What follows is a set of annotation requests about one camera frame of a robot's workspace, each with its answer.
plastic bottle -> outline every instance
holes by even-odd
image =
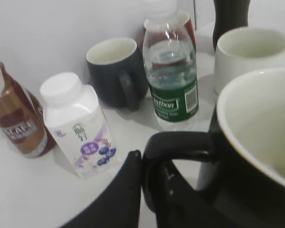
[[[192,41],[178,20],[176,0],[144,4],[149,23],[142,51],[157,120],[164,130],[190,130],[199,109]]]
[[[44,123],[78,176],[88,179],[120,163],[95,90],[75,73],[61,73],[41,88]]]
[[[50,151],[56,144],[44,126],[37,98],[16,82],[0,62],[0,128],[27,158]]]

barcode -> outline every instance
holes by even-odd
[[[198,95],[196,92],[196,86],[194,86],[191,90],[185,93],[185,101],[186,101],[186,110],[187,113],[192,111],[196,105],[198,104]]]

blueberry illustration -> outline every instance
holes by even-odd
[[[104,146],[103,148],[101,148],[101,149],[99,150],[98,153],[99,153],[100,155],[104,155],[104,154],[106,154],[108,151],[109,151],[109,147]]]
[[[97,162],[97,165],[101,166],[103,164],[106,164],[106,162],[107,162],[106,158],[102,158]]]
[[[107,159],[112,158],[115,155],[116,148],[110,149],[107,153],[105,153],[105,156]]]

white plastic bottle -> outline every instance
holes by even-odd
[[[118,163],[116,145],[95,90],[75,73],[52,76],[40,88],[44,123],[73,165],[88,179]]]

dark gray mug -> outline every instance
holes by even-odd
[[[112,38],[86,54],[93,87],[109,107],[135,111],[146,96],[148,82],[143,57],[131,38]]]

